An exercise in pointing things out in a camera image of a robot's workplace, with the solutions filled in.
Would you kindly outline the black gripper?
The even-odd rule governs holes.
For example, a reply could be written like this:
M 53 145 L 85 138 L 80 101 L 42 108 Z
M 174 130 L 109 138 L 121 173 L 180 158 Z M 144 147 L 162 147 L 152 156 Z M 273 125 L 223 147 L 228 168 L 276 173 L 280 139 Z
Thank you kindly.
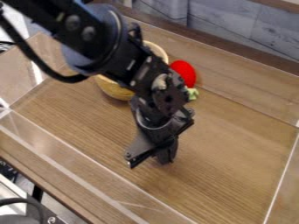
M 137 167 L 149 157 L 154 157 L 160 165 L 169 164 L 176 157 L 178 135 L 193 125 L 193 109 L 181 108 L 165 123 L 152 125 L 144 117 L 136 96 L 129 101 L 129 107 L 136 124 L 134 140 L 124 153 L 129 168 Z

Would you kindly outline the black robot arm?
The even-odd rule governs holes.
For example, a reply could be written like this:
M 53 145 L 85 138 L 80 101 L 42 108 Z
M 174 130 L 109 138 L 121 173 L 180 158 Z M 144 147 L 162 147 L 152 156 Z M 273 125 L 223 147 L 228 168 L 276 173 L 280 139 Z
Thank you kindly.
M 57 73 L 29 47 L 0 10 L 0 27 L 26 58 L 57 81 L 77 83 L 102 75 L 134 95 L 129 100 L 136 137 L 125 150 L 125 161 L 136 167 L 149 157 L 160 164 L 173 161 L 178 135 L 193 125 L 185 108 L 189 92 L 182 77 L 144 43 L 138 24 L 126 24 L 106 3 L 84 0 L 2 0 L 25 15 L 61 44 L 72 76 Z

